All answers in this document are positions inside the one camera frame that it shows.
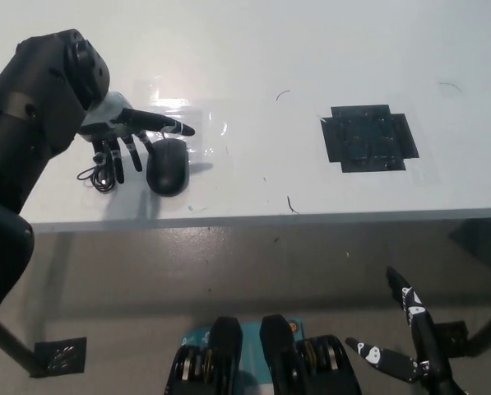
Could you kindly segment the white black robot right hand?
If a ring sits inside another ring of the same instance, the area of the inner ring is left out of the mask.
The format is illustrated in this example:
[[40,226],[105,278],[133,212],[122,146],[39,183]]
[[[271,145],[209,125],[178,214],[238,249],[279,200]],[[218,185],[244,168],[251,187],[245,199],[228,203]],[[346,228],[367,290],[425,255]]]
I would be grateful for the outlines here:
[[345,344],[375,370],[405,383],[420,382],[429,394],[464,394],[465,391],[453,378],[449,359],[437,338],[431,314],[415,289],[393,267],[387,267],[386,278],[392,298],[405,313],[417,358],[413,359],[397,351],[362,342],[353,337],[346,338]]

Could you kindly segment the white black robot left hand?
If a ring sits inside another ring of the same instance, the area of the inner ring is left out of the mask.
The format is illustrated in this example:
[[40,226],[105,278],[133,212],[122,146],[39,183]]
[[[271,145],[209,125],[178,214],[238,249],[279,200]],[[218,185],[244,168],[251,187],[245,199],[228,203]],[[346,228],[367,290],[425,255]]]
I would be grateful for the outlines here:
[[104,100],[86,115],[78,132],[93,146],[94,166],[79,173],[77,178],[90,180],[102,193],[122,184],[125,176],[119,142],[125,144],[135,170],[141,172],[141,158],[134,140],[138,139],[147,151],[152,151],[148,131],[185,137],[195,134],[195,129],[185,123],[163,114],[134,109],[121,93],[108,92]]

